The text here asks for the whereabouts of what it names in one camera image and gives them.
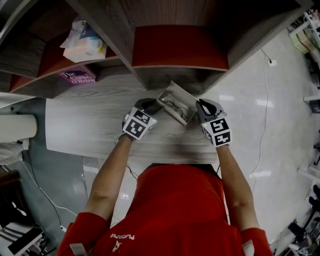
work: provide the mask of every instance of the cardboard box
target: cardboard box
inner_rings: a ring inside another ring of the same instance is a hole
[[[184,126],[197,112],[197,99],[173,81],[156,101]]]

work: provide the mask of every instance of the gray floor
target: gray floor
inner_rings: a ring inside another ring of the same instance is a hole
[[[29,154],[36,180],[39,186],[53,202],[79,213],[87,201],[87,190],[84,180],[82,156],[47,150],[45,134],[44,99],[31,99],[10,107],[0,109],[0,114],[9,114],[10,108],[19,114],[35,115],[38,121],[38,134],[30,139]],[[24,151],[24,163],[32,174],[28,152]],[[29,209],[42,230],[50,237],[52,244],[57,246],[64,236],[60,229],[57,214],[44,194],[33,183],[26,168],[21,162],[8,166],[18,170],[21,176],[21,186]],[[76,216],[65,209],[57,208],[61,224],[68,227]]]

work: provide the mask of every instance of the white tiled floor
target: white tiled floor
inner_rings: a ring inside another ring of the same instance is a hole
[[[260,226],[272,241],[294,218],[303,216],[309,209],[305,199],[311,181],[298,175],[297,169],[307,167],[312,161],[320,116],[312,114],[303,102],[303,96],[318,92],[304,56],[293,47],[288,33],[280,33],[263,50],[271,59],[276,59],[277,66],[265,67],[266,58],[259,50],[208,94],[219,98],[230,117],[233,132],[230,149],[253,190]],[[265,81],[269,95],[267,113]],[[267,125],[258,164],[265,114]],[[151,163],[130,159],[129,164],[140,174]],[[135,189],[136,180],[127,170],[113,223],[125,217]]]

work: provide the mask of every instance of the white tag on sleeve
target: white tag on sleeve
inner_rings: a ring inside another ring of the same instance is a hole
[[[88,256],[82,243],[71,243],[70,248],[75,256]]]

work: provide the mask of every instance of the brown furniture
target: brown furniture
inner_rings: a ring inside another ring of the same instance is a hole
[[[72,86],[56,73],[83,64],[97,73],[98,80],[105,78],[103,74],[132,73],[147,90],[165,88],[173,80],[190,93],[203,93],[313,2],[22,0],[12,4],[17,6],[10,6],[14,11],[0,32],[0,92],[52,99]],[[60,45],[78,15],[107,43],[105,59],[73,63],[63,57]]]

